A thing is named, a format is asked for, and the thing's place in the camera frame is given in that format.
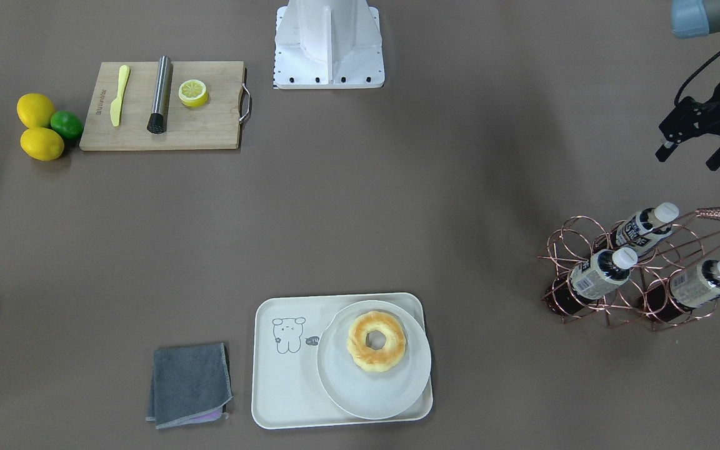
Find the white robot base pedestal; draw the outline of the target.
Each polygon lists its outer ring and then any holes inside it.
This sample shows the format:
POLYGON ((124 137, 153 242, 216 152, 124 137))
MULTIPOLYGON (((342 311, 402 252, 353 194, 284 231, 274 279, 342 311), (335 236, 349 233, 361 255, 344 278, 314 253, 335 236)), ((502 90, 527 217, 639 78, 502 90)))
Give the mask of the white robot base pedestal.
POLYGON ((384 86, 380 17, 368 2, 289 1, 275 18, 274 88, 384 86))

